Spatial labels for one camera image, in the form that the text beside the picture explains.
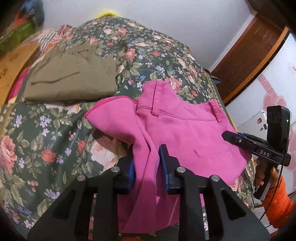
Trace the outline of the orange right sleeve forearm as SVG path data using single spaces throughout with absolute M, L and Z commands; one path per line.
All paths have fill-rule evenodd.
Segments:
M 292 201 L 286 192 L 285 180 L 281 177 L 277 190 L 270 189 L 262 205 L 266 210 L 269 224 L 280 229 L 295 217 L 295 201 Z

